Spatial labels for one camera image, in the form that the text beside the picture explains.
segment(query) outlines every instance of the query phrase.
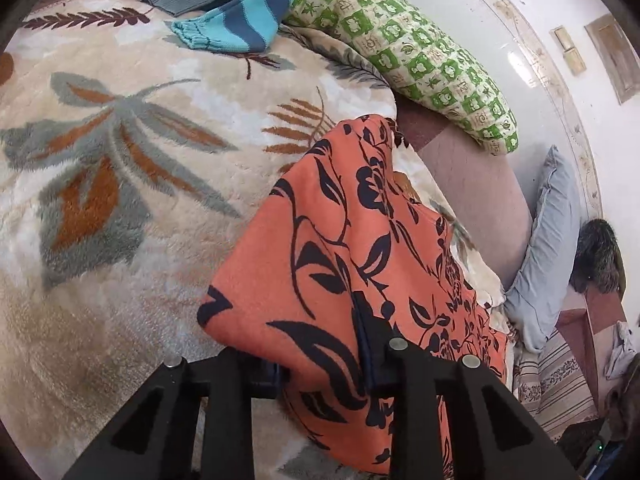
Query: white cloth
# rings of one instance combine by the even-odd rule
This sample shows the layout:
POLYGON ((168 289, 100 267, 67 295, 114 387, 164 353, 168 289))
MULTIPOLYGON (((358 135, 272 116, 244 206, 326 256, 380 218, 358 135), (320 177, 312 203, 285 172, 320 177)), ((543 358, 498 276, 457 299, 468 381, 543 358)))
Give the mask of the white cloth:
POLYGON ((605 370, 605 377, 608 380, 622 377, 635 357, 637 352, 631 339, 632 335, 626 322, 616 323, 616 330, 613 333, 613 352, 605 370))

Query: white wall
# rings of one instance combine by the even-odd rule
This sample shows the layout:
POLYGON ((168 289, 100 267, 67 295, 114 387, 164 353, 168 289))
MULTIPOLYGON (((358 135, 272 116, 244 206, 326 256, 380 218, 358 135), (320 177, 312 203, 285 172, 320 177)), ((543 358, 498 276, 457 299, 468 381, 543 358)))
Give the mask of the white wall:
MULTIPOLYGON (((640 315, 640 95, 622 106, 585 25, 608 14, 601 0, 511 0, 558 66, 580 113, 596 163, 605 218, 618 235, 625 261, 623 301, 631 326, 640 315), (550 31, 563 25, 587 71, 573 76, 550 31)), ((640 342, 640 330, 636 330, 640 342)))

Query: striped fabric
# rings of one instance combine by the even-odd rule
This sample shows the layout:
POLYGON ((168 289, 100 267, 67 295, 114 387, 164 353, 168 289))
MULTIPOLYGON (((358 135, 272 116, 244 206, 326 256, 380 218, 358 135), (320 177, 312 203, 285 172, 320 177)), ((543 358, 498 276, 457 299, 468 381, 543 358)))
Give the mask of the striped fabric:
POLYGON ((597 418, 584 375, 557 330, 540 354, 538 373, 542 397, 534 418, 554 442, 570 425, 597 418))
POLYGON ((264 52, 293 0, 231 0, 171 25, 189 48, 212 52, 264 52))

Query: patterned bolster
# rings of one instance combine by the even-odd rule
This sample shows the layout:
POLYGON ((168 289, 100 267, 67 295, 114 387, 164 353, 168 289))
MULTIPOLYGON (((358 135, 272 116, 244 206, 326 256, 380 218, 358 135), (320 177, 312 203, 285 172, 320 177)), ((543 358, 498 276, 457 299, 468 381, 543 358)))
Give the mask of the patterned bolster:
POLYGON ((408 1, 295 0, 284 21, 347 43, 395 90, 443 114, 488 152, 518 147, 515 117, 495 82, 408 1))

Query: decorative border tile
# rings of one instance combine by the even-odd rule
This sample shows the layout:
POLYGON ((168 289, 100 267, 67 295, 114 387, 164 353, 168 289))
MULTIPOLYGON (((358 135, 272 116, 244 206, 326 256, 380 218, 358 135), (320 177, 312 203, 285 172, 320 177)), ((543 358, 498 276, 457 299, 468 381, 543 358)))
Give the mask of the decorative border tile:
POLYGON ((589 218, 602 217, 602 200, 589 139, 558 67, 529 22, 510 0, 483 0, 507 27, 531 65, 562 121, 574 151, 589 218))

